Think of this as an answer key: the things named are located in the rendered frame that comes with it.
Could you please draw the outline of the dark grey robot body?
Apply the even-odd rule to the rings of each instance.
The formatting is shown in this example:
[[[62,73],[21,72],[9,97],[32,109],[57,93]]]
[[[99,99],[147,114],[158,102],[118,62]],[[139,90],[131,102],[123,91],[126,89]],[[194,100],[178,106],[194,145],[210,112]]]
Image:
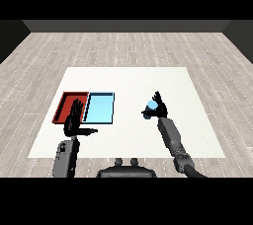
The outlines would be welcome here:
[[[156,178],[153,170],[140,167],[136,158],[130,159],[130,165],[124,166],[123,159],[117,158],[115,165],[97,174],[97,178]]]

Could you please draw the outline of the light blue shallow open box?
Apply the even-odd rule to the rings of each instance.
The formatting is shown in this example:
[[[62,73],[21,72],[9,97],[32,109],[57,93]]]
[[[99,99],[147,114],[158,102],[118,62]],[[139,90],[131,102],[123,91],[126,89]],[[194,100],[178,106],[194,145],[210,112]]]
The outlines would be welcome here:
[[[112,124],[115,94],[113,92],[92,92],[85,106],[84,124]]]

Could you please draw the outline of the small blue can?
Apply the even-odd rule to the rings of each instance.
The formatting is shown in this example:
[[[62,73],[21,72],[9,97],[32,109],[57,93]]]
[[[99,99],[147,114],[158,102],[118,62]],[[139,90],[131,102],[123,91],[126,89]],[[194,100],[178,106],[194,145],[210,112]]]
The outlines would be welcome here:
[[[149,101],[146,105],[146,108],[145,110],[147,112],[152,112],[152,111],[155,111],[158,107],[158,104],[155,102],[155,101]],[[143,117],[145,119],[151,119],[151,116],[150,115],[147,115],[147,114],[144,114]]]

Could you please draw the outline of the red shallow open box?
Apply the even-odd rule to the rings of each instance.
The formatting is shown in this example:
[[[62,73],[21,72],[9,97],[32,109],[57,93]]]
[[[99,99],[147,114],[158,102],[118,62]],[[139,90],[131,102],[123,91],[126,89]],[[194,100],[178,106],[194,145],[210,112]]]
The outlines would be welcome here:
[[[64,92],[51,122],[54,124],[64,124],[66,118],[70,115],[73,102],[78,100],[83,106],[86,106],[88,96],[88,92]]]

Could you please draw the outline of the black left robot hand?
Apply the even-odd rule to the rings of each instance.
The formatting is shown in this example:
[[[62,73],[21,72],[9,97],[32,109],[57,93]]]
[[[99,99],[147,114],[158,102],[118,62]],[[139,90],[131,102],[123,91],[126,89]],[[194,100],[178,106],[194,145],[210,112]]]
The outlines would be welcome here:
[[[97,129],[94,128],[81,128],[80,120],[83,111],[83,103],[78,99],[75,99],[72,103],[70,114],[67,116],[63,131],[64,135],[67,137],[72,137],[76,135],[88,136],[92,133],[96,133]]]

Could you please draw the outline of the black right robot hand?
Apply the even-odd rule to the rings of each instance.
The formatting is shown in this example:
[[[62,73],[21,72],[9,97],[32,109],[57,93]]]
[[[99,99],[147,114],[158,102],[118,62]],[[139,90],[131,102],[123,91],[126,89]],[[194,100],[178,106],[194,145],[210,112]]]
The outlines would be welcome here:
[[[150,115],[151,117],[153,116],[166,117],[168,115],[167,107],[163,103],[159,92],[156,92],[154,94],[154,96],[152,97],[152,101],[155,101],[158,104],[157,109],[152,112],[147,112],[146,110],[144,110],[142,114],[147,114],[147,115]]]

